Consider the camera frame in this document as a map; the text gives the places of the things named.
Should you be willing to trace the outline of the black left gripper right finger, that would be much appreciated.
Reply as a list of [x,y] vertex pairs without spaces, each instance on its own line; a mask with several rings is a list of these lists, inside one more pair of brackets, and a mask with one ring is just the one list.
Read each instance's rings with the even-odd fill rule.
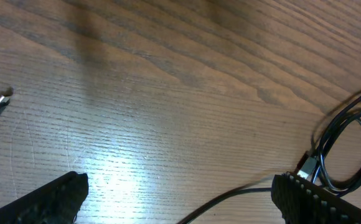
[[289,224],[361,224],[361,209],[294,173],[275,175],[271,199]]

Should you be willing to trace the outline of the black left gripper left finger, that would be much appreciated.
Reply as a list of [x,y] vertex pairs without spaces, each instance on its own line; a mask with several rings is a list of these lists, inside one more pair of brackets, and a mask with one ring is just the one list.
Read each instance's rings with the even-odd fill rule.
[[0,224],[73,224],[88,195],[88,176],[75,171],[0,208]]

